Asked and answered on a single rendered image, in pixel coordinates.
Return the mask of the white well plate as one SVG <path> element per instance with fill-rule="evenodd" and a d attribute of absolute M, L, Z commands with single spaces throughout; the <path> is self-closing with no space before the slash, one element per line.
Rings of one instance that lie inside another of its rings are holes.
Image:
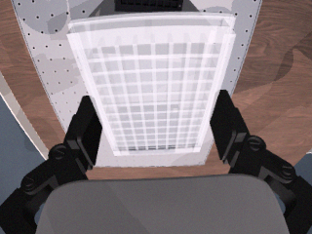
<path fill-rule="evenodd" d="M 115 156 L 200 152 L 235 19 L 162 11 L 70 20 L 66 35 Z"/>

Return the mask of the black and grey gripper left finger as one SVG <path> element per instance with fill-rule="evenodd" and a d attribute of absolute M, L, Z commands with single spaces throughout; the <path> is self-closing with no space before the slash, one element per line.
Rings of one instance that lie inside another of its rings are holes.
<path fill-rule="evenodd" d="M 20 188 L 0 206 L 0 227 L 6 234 L 35 234 L 34 217 L 51 192 L 68 182 L 88 179 L 85 173 L 96 164 L 101 132 L 91 98 L 83 96 L 63 143 L 53 146 L 49 159 L 25 175 Z"/>

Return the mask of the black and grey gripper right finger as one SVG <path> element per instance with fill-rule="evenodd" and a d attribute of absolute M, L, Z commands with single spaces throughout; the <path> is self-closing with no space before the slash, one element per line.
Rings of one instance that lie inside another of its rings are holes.
<path fill-rule="evenodd" d="M 219 159 L 231 167 L 228 173 L 263 179 L 285 204 L 290 234 L 307 234 L 312 226 L 312 186 L 296 175 L 293 165 L 267 150 L 261 137 L 251 136 L 226 90 L 219 91 L 210 126 Z"/>

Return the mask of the grey rectangular base plate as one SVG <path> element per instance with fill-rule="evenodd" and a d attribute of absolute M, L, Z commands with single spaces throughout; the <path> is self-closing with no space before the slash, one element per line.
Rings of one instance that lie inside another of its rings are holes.
<path fill-rule="evenodd" d="M 26 47 L 66 134 L 86 86 L 67 38 L 71 19 L 88 17 L 103 0 L 11 0 Z M 232 97 L 254 33 L 262 0 L 190 0 L 199 11 L 236 17 L 236 33 L 221 90 Z M 177 167 L 205 165 L 214 137 L 209 125 L 200 152 L 115 156 L 105 136 L 93 167 Z"/>

